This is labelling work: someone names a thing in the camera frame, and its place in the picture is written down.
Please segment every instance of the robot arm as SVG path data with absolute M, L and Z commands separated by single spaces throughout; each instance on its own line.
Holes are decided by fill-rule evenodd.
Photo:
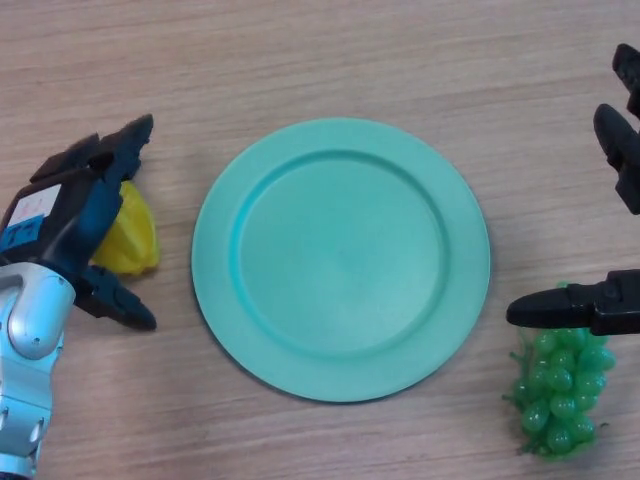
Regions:
M 619 45 L 613 70 L 630 93 L 628 110 L 640 118 L 640 52 Z M 607 162 L 618 173 L 616 191 L 640 214 L 640 134 L 609 105 L 596 110 L 594 129 Z M 640 333 L 640 270 L 609 272 L 596 285 L 568 285 L 526 295 L 507 310 L 507 321 L 530 328 L 589 328 L 594 335 Z
M 108 270 L 91 265 L 140 168 L 147 115 L 50 157 L 0 225 L 0 479 L 31 479 L 51 419 L 51 375 L 75 304 L 137 330 L 153 314 Z

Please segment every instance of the green grapes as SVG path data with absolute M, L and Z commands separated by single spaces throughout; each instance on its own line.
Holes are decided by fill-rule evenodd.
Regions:
M 525 344 L 523 356 L 512 354 L 521 376 L 503 398 L 521 413 L 529 437 L 522 451 L 556 460 L 593 444 L 596 428 L 585 413 L 607 385 L 604 372 L 616 364 L 606 342 L 586 329 L 545 330 Z

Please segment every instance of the yellow plastic banana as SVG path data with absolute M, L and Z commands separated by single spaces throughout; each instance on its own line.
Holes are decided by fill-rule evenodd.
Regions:
M 140 275 L 160 260 L 156 227 L 149 206 L 132 182 L 122 182 L 120 212 L 93 263 L 113 273 Z

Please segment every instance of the green plate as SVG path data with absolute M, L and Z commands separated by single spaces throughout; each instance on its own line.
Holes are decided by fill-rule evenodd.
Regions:
M 461 346 L 487 293 L 471 190 L 397 128 L 332 118 L 284 128 L 215 182 L 195 228 L 202 313 L 227 352 L 285 392 L 383 397 Z

